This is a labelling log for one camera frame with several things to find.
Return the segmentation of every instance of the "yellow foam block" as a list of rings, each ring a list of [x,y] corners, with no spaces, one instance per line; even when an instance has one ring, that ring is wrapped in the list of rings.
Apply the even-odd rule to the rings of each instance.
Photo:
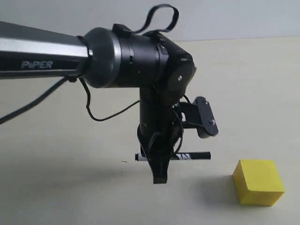
[[[272,206],[285,192],[271,160],[241,159],[234,172],[240,204]]]

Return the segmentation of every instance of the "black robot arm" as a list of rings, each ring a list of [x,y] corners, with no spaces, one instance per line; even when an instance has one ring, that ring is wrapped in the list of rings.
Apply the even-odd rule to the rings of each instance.
[[[174,10],[171,24],[139,35],[161,7]],[[181,157],[184,128],[196,128],[201,138],[218,133],[206,99],[180,102],[196,68],[189,53],[162,35],[174,28],[178,17],[176,8],[162,4],[150,10],[140,30],[115,24],[112,30],[95,28],[83,37],[0,22],[0,79],[80,78],[87,92],[85,82],[94,88],[140,88],[137,159],[148,161],[154,183],[166,183],[171,159],[210,158],[208,153]]]

